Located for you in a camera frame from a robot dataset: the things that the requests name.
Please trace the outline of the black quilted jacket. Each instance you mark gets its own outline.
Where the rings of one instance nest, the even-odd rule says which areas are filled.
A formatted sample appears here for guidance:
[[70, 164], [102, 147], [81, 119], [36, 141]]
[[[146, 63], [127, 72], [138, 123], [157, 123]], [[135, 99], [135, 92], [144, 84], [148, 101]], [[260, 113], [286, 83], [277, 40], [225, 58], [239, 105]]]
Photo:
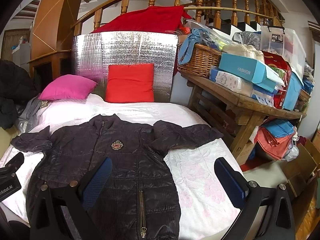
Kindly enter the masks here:
[[41, 152], [28, 185], [31, 239], [178, 239], [181, 209], [164, 157], [220, 138], [208, 125], [134, 124], [116, 115], [12, 140]]

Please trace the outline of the cardboard box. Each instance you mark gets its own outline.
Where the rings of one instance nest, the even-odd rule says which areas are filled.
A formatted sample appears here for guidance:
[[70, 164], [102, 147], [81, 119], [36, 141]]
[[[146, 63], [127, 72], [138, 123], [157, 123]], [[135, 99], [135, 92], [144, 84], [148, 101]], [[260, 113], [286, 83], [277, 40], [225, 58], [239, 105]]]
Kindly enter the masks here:
[[319, 148], [307, 139], [304, 144], [298, 144], [298, 149], [296, 159], [283, 161], [280, 165], [287, 178], [285, 185], [291, 200], [307, 188], [319, 170]]

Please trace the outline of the folded blue and coral cloths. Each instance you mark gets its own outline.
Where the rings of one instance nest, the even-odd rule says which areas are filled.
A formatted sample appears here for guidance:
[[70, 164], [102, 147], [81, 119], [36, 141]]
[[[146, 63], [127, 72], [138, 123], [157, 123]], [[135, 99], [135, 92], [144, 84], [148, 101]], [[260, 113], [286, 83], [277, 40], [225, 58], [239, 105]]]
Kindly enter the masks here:
[[292, 143], [296, 128], [285, 119], [274, 119], [258, 129], [255, 141], [272, 159], [284, 158]]

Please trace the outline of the black coat pile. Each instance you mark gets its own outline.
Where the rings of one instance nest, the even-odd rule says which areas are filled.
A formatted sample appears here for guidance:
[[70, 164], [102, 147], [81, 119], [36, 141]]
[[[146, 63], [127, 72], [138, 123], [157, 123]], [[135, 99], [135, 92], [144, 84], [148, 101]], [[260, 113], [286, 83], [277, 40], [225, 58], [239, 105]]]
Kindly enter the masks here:
[[27, 71], [11, 61], [0, 66], [1, 128], [11, 128], [27, 103], [38, 95]]

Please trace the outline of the wooden side table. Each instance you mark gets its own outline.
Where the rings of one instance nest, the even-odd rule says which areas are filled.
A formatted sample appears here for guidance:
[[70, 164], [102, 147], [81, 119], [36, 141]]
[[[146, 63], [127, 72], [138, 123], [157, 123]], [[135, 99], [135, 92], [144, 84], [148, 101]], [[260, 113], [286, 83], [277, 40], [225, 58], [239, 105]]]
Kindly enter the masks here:
[[223, 141], [239, 165], [243, 165], [254, 143], [249, 138], [267, 119], [302, 119], [305, 113], [276, 109], [235, 93], [205, 77], [181, 73], [192, 92], [188, 108], [223, 134]]

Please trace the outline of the pink pillow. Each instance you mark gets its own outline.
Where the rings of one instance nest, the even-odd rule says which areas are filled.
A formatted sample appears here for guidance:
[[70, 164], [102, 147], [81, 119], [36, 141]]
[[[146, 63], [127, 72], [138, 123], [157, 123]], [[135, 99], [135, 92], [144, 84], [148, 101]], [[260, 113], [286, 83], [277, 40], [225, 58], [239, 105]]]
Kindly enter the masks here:
[[61, 99], [84, 100], [95, 89], [97, 83], [79, 75], [67, 74], [48, 84], [40, 94], [40, 100], [55, 101]]

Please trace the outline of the white patterned tissue pack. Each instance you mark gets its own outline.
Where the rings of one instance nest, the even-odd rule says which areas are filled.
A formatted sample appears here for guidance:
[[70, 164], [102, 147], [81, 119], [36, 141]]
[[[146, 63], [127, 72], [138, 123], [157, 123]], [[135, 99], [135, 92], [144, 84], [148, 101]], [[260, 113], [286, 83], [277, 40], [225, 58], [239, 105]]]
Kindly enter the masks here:
[[212, 68], [210, 70], [209, 79], [235, 93], [247, 97], [252, 96], [253, 84], [234, 74]]

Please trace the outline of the wooden pillar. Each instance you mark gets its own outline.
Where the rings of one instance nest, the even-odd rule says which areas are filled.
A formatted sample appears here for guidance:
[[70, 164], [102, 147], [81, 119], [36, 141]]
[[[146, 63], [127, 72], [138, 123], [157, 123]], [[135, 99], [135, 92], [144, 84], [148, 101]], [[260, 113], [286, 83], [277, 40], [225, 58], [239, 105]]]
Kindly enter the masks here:
[[61, 60], [71, 58], [81, 0], [41, 0], [31, 36], [30, 73], [51, 64], [53, 79], [61, 75]]

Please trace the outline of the teal fashion box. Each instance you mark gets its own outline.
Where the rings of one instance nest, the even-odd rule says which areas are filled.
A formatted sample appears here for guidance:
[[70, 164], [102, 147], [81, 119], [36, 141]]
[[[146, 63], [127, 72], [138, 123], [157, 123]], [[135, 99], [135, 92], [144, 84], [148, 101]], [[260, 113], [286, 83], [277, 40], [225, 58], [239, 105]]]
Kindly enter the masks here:
[[284, 81], [268, 65], [249, 57], [222, 53], [219, 69], [243, 78], [269, 92], [278, 86], [284, 88]]

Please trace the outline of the red gift bag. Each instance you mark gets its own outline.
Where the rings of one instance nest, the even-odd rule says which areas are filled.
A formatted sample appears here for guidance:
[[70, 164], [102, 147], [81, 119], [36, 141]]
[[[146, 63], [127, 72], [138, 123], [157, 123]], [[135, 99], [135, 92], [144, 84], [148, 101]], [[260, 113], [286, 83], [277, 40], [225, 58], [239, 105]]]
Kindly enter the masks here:
[[291, 67], [282, 56], [263, 51], [265, 64], [273, 69], [282, 79], [284, 85], [278, 85], [277, 93], [274, 95], [273, 103], [277, 109], [283, 109], [284, 100], [289, 88], [290, 78], [292, 74]]

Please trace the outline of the red square cushion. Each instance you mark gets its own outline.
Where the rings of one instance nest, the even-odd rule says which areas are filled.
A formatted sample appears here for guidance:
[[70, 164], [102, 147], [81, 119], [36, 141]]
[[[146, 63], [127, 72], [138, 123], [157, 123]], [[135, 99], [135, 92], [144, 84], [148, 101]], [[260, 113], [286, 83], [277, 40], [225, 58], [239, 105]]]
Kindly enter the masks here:
[[154, 102], [154, 64], [114, 64], [108, 67], [105, 101]]

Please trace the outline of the silver foil insulation panel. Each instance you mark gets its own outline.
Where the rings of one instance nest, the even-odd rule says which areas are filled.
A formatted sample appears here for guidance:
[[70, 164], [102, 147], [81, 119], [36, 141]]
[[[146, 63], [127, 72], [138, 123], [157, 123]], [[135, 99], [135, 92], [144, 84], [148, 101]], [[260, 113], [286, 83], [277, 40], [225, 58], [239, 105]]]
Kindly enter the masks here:
[[112, 64], [152, 63], [156, 102], [169, 102], [178, 36], [143, 31], [109, 31], [74, 37], [73, 73], [97, 83], [94, 93], [105, 97]]

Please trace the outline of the clear plastic storage bin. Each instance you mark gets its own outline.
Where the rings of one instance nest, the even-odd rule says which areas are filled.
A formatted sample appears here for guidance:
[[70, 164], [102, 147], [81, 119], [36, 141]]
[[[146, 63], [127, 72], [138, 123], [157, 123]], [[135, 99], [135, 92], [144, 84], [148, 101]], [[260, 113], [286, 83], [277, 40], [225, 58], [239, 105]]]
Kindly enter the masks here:
[[265, 25], [260, 29], [260, 50], [282, 56], [302, 79], [306, 53], [296, 32], [289, 28]]

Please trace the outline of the red cloth on railing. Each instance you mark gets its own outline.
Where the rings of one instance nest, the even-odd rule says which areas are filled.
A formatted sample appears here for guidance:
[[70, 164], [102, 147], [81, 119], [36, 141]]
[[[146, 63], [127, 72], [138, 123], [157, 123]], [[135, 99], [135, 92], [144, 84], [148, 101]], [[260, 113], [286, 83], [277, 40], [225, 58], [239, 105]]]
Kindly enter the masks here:
[[191, 19], [182, 5], [172, 7], [151, 6], [122, 14], [93, 32], [145, 31], [169, 33], [182, 26], [182, 18]]

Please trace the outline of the wooden stair railing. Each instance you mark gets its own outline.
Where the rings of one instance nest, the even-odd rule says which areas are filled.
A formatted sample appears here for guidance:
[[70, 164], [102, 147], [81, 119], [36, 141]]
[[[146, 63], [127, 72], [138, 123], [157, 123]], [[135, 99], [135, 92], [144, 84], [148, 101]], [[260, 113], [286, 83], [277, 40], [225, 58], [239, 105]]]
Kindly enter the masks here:
[[[130, 1], [108, 0], [96, 6], [71, 25], [74, 35], [81, 34], [83, 23], [90, 18], [93, 19], [93, 28], [100, 28], [103, 25], [103, 11], [114, 5], [120, 5], [120, 14], [127, 13]], [[155, 4], [156, 0], [148, 0], [148, 6]], [[204, 20], [206, 25], [212, 25], [215, 29], [221, 29], [225, 23], [234, 27], [242, 24], [282, 26], [285, 23], [285, 18], [271, 0], [174, 0], [173, 5], [193, 11], [194, 20]]]

